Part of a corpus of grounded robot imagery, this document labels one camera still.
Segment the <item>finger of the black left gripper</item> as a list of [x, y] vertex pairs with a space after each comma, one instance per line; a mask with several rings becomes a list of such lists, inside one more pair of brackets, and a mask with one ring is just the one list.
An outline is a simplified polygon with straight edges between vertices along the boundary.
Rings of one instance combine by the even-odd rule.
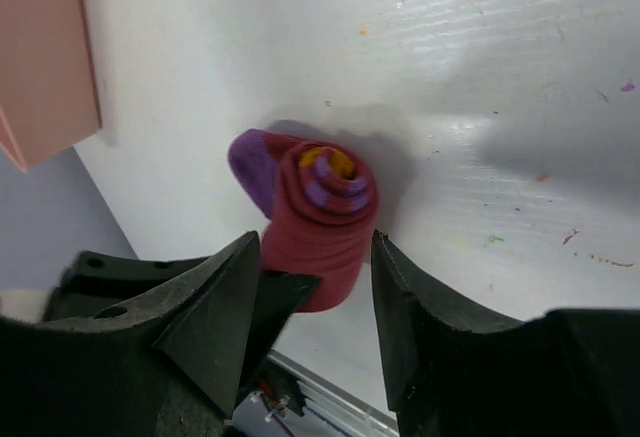
[[[136, 297], [204, 261], [202, 257], [177, 261], [144, 261], [91, 251], [76, 255], [61, 275], [46, 304], [42, 320], [91, 317], [104, 308]], [[319, 278], [278, 271], [259, 277], [239, 389], [250, 391], [267, 353], [290, 315], [315, 290]]]

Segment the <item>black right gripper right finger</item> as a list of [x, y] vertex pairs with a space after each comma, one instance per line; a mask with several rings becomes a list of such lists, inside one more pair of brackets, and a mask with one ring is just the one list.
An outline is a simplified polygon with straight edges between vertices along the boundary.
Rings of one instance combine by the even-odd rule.
[[371, 243], [388, 408], [403, 436], [635, 436], [639, 313], [556, 309], [519, 321]]

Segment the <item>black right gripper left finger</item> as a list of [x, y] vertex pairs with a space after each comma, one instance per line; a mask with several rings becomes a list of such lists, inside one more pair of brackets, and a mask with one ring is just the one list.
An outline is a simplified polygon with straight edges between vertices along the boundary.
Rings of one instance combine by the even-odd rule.
[[1, 321], [5, 436], [220, 436], [236, 406], [259, 265], [248, 232], [89, 317]]

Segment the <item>maroon purple orange-toe sock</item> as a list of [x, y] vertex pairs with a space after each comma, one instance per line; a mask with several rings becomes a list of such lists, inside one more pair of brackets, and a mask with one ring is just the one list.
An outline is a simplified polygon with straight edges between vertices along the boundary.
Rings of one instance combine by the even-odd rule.
[[365, 161], [335, 143], [258, 129], [236, 137], [227, 158], [269, 221], [264, 267], [319, 277], [303, 312], [341, 304], [367, 258], [379, 210], [376, 179]]

